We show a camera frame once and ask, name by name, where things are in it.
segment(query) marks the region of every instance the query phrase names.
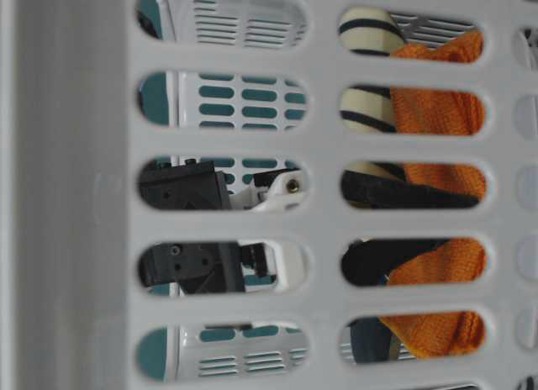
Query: black plastic part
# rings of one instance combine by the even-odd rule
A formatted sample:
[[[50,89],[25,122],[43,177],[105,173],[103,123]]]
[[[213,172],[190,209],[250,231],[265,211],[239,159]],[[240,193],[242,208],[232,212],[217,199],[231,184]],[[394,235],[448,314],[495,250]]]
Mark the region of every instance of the black plastic part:
[[[145,287],[177,282],[185,293],[245,291],[237,243],[155,245],[142,256],[139,275]]]
[[[280,176],[283,173],[287,173],[289,171],[297,171],[299,169],[280,169],[280,170],[272,170],[272,171],[264,171],[262,173],[256,173],[254,178],[254,186],[255,187],[270,187],[274,182],[275,179]]]
[[[241,246],[241,263],[254,270],[258,278],[267,277],[266,250],[262,243]]]
[[[211,161],[174,167],[152,162],[140,174],[139,190],[157,209],[231,208],[224,173],[215,171]],[[185,293],[245,291],[236,242],[156,245],[142,256],[139,274],[146,287],[178,282]]]
[[[342,193],[348,201],[367,203],[385,209],[448,209],[472,208],[478,199],[429,186],[420,186],[346,171],[342,178]]]
[[[238,325],[206,325],[206,329],[236,329],[238,331],[247,331],[253,329],[252,324],[238,324]]]
[[[146,167],[140,175],[140,195],[163,210],[230,209],[224,173],[212,161],[185,166]]]
[[[342,273],[352,285],[377,285],[384,276],[415,257],[436,250],[449,239],[369,240],[350,246],[341,262]]]
[[[157,30],[155,26],[153,25],[153,22],[150,18],[148,18],[145,14],[143,14],[140,10],[136,12],[136,18],[138,20],[138,24],[140,27],[151,37],[158,39],[159,35],[157,34]]]

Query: black and white striped fabric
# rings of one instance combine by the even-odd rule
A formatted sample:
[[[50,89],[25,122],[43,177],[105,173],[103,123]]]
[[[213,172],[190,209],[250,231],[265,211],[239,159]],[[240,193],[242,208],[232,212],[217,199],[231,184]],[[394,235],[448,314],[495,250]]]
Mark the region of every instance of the black and white striped fabric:
[[[342,17],[340,38],[358,55],[389,56],[406,44],[402,32],[387,12],[375,8],[353,8]],[[396,132],[388,87],[356,85],[345,90],[340,115],[346,125],[361,134]],[[358,162],[350,171],[379,177],[405,179],[404,169],[394,163]]]

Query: black strap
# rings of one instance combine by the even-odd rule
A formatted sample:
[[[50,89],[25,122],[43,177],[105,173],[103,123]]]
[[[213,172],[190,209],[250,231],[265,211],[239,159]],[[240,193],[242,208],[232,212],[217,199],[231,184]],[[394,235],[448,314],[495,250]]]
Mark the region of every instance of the black strap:
[[[341,183],[347,201],[367,203],[385,209],[472,208],[478,199],[429,186],[400,182],[356,171],[346,171]]]
[[[352,121],[354,123],[359,123],[377,129],[378,131],[385,133],[394,133],[396,129],[391,125],[387,124],[380,119],[375,119],[369,115],[358,113],[355,111],[340,111],[340,116],[346,121]]]
[[[338,32],[340,34],[343,34],[347,30],[357,28],[385,30],[389,33],[397,35],[400,39],[402,39],[402,41],[405,42],[405,37],[398,27],[394,26],[393,24],[390,24],[389,22],[377,20],[376,18],[354,18],[353,20],[343,23],[338,29]]]
[[[436,250],[448,240],[369,240],[356,243],[342,258],[342,273],[352,285],[374,286],[392,270],[421,254]]]
[[[535,390],[535,379],[532,376],[527,377],[527,390]]]
[[[355,48],[351,52],[359,55],[390,56],[390,53],[380,50],[368,50],[364,48]]]
[[[394,163],[385,163],[385,162],[378,162],[378,161],[374,162],[373,164],[376,165],[377,167],[382,168],[387,173],[392,174],[397,179],[405,181],[405,170],[403,167],[396,165]]]

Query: brass screw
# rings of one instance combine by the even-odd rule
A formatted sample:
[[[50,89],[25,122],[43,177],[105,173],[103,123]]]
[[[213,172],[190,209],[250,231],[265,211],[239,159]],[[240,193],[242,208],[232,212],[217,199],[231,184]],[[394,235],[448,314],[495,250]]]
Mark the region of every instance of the brass screw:
[[[286,184],[286,189],[290,194],[294,194],[294,193],[298,192],[300,187],[301,186],[300,186],[299,182],[297,180],[295,180],[294,178],[291,179]]]

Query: teal oval hole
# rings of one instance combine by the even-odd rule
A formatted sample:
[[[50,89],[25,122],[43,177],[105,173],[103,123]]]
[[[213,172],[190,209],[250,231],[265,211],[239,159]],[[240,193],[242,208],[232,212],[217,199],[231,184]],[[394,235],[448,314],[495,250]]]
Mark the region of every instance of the teal oval hole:
[[[245,100],[257,100],[259,102],[274,102],[277,94],[270,90],[245,89],[242,93]]]
[[[287,93],[284,100],[287,103],[306,104],[306,97],[302,93]]]
[[[203,115],[220,115],[229,117],[234,115],[234,108],[228,104],[202,104],[200,113]]]
[[[277,129],[273,124],[244,124],[243,129]]]
[[[233,174],[225,173],[224,180],[226,184],[233,184],[235,182],[235,176]]]
[[[138,347],[140,370],[148,377],[164,380],[166,366],[166,329],[150,332]]]
[[[274,119],[278,114],[275,108],[270,107],[243,107],[242,113],[245,117],[256,119]]]
[[[204,79],[205,81],[230,82],[234,80],[233,75],[216,75],[213,73],[200,73],[198,75],[200,79]]]
[[[233,329],[205,329],[200,333],[202,342],[230,341],[235,338]]]
[[[278,327],[276,325],[266,325],[265,327],[257,327],[255,329],[246,329],[243,331],[243,336],[246,338],[255,337],[272,337],[278,334]]]
[[[304,110],[287,110],[284,116],[289,120],[300,120],[304,117]]]
[[[249,169],[274,169],[278,162],[274,159],[244,159],[243,166]]]
[[[274,77],[255,77],[255,76],[243,76],[244,83],[257,83],[260,85],[274,85],[277,83],[277,79]]]
[[[232,98],[234,89],[220,86],[202,86],[198,90],[203,98]]]
[[[225,121],[202,121],[200,128],[233,129],[234,125]]]

